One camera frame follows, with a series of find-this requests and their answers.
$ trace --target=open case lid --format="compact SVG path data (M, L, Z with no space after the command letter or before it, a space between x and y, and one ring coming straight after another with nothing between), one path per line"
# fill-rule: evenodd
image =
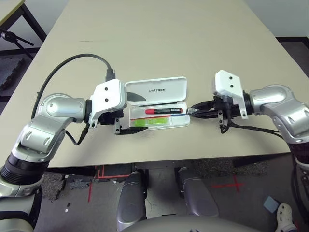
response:
M146 101L129 101L131 105L148 105L183 101L187 96L187 78L184 76L129 81L127 92L143 96Z

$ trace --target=black table leg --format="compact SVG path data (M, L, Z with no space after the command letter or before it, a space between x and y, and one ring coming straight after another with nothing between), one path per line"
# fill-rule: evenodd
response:
M38 21L33 17L30 10L25 4L23 4L20 8L24 11L23 17L25 18L25 20L28 22L34 32L38 35L38 37L44 42L47 35L39 25Z

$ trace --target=floor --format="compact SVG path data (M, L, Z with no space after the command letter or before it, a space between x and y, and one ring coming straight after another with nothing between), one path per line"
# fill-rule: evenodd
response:
M299 64L309 77L309 50L297 42L284 42L282 46ZM14 55L6 57L24 57ZM30 60L19 73L19 78L5 92L0 95L11 95L18 85L19 80L28 68ZM0 114L5 103L0 102ZM295 223L299 231L306 232L299 211L292 198L290 178L292 163L290 156L276 158L264 163L253 164L244 170L221 172L220 164L229 161L222 159L216 165L218 172L213 172L207 165L193 166L204 179L204 182L218 204L220 217L234 221L264 232L275 230L275 215L269 213L263 202L271 196L279 202L288 203L293 209ZM150 187L146 199L147 217L153 218L165 214L185 214L187 212L184 200L179 197L174 179L172 164L161 162L138 164L140 167L149 168ZM237 188L222 187L220 185L242 183ZM70 189L67 184L60 193L58 200L43 199L41 214L35 228L36 232L64 232L64 231L116 231L115 215L119 195L123 183L93 182L90 187Z

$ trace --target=white pen case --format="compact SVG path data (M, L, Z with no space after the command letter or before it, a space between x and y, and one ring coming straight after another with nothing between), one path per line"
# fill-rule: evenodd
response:
M127 92L143 96L146 101L128 101L130 127L148 127L148 130L184 127L190 124L186 114L187 78L169 77L126 83ZM145 110L181 108L177 114L146 114Z

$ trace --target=red tape marking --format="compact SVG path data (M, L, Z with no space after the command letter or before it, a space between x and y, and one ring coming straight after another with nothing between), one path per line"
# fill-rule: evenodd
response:
M92 190L92 182L89 183L88 203L90 202L90 198L91 198L91 190Z
M238 188L237 179L236 179L235 174L233 174L233 179L234 179L234 183L235 183L235 186L236 186L236 192L239 192L239 188Z
M224 187L236 187L236 192L239 192L239 186L244 186L244 183L238 183L236 176L233 175L234 183L233 184L225 184L225 185L212 185L212 188L224 188Z
M121 178L121 177L128 177L130 175L104 175L105 165L103 165L102 175L100 175L100 170L98 170L98 175L95 179L111 179L111 178Z

